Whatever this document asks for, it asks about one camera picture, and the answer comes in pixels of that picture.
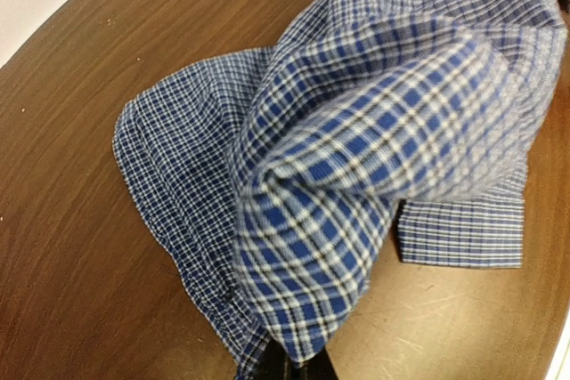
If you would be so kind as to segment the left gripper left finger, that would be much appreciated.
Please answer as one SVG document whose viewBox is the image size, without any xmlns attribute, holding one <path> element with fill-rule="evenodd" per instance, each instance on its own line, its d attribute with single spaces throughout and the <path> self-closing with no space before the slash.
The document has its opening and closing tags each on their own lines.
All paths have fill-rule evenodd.
<svg viewBox="0 0 570 380">
<path fill-rule="evenodd" d="M 255 380 L 294 380 L 298 379 L 298 369 L 295 368 L 281 345 L 271 340 L 263 351 L 253 378 Z"/>
</svg>

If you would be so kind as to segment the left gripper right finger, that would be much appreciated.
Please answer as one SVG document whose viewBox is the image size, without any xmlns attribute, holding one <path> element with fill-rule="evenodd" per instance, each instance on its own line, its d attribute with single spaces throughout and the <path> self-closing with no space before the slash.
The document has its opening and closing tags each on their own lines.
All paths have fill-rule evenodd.
<svg viewBox="0 0 570 380">
<path fill-rule="evenodd" d="M 303 380 L 338 380 L 326 348 L 314 355 L 302 367 Z"/>
</svg>

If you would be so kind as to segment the blue small-check shirt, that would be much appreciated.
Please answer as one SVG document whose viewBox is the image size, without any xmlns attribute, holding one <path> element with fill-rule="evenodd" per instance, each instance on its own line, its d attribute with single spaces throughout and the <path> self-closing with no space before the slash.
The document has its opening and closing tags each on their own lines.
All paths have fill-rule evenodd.
<svg viewBox="0 0 570 380">
<path fill-rule="evenodd" d="M 126 186 L 239 379 L 322 358 L 391 227 L 406 263 L 521 264 L 566 35 L 555 0 L 315 0 L 124 107 Z"/>
</svg>

